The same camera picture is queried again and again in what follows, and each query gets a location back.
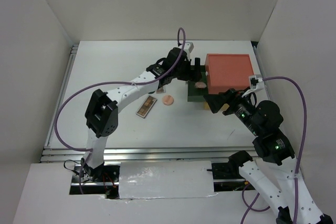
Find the peach makeup sponge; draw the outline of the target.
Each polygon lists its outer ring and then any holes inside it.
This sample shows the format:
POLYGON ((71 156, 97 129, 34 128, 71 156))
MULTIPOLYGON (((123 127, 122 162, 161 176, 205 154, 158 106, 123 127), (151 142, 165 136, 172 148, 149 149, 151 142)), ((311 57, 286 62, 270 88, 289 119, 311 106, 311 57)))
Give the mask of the peach makeup sponge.
POLYGON ((195 88, 197 88, 197 89, 205 89, 206 87, 207 87, 207 85, 204 82, 196 82, 195 83, 195 88))

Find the green drawer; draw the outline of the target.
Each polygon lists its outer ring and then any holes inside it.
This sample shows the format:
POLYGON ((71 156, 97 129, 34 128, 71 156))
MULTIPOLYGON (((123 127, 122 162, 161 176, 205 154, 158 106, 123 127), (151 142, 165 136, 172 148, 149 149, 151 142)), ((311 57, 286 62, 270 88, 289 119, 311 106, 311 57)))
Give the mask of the green drawer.
POLYGON ((205 84, 204 88, 197 88, 195 82, 187 82, 187 101, 188 102, 205 102, 204 95, 208 94, 207 76, 204 65, 201 65, 202 78, 200 82, 205 84))

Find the round pink powder puff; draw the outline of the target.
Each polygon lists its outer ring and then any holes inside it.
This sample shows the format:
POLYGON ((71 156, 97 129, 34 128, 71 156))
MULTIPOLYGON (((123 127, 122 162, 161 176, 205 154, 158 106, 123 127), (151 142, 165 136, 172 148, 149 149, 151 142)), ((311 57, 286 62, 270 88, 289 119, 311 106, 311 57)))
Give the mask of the round pink powder puff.
POLYGON ((174 98, 171 95, 165 95, 162 98, 162 103, 167 106, 172 105, 174 103, 174 98))

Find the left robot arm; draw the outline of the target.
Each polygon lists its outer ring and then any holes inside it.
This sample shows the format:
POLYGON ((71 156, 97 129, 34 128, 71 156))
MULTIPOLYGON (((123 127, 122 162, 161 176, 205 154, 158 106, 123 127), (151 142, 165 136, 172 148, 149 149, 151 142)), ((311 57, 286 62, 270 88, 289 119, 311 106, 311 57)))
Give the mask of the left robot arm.
POLYGON ((172 80, 198 81, 202 74, 200 59, 191 64, 190 54, 194 48, 191 42, 174 47, 167 57, 159 59, 133 79, 129 85, 113 90, 93 92, 85 112, 88 127, 87 149, 81 164, 84 175, 90 181, 98 181, 103 175, 104 150, 108 136, 118 127, 118 114, 138 98, 156 92, 172 80))

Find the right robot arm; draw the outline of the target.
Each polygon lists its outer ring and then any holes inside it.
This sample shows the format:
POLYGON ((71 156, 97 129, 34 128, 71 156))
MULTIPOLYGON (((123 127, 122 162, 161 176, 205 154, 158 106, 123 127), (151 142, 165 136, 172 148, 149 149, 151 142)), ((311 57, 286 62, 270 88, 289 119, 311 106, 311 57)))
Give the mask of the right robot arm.
POLYGON ((283 117, 278 105, 264 100, 252 105, 243 91, 229 89, 224 93, 206 94, 204 99, 212 113, 224 105, 225 116, 235 115, 253 134, 254 149, 274 172, 275 185, 246 152, 239 151, 228 158, 223 168, 211 168, 213 175, 232 175, 246 179, 267 202, 276 216, 276 223, 332 223, 312 199, 296 168, 298 158, 288 140, 280 130, 283 117))

